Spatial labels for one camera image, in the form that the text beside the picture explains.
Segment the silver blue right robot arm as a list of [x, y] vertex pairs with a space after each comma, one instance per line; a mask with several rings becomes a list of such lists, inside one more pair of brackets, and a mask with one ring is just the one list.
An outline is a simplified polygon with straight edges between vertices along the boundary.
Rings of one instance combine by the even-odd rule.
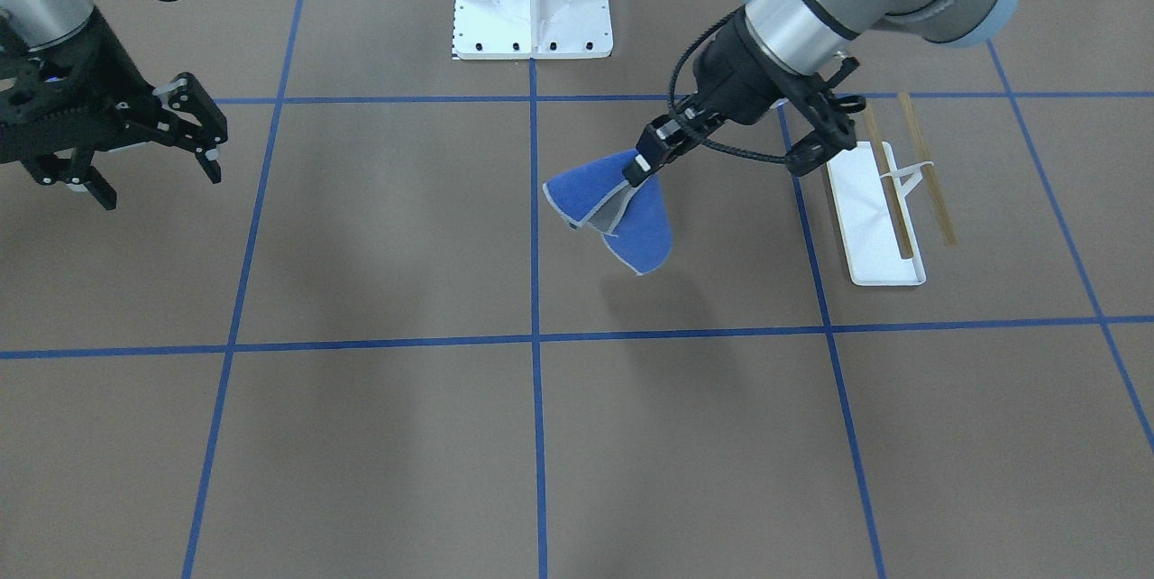
[[100, 152], [181, 149], [219, 183], [228, 123], [192, 73], [153, 87], [93, 0], [1, 0], [1, 8], [5, 164], [18, 163], [33, 183], [87, 191], [106, 209], [118, 197], [93, 165]]

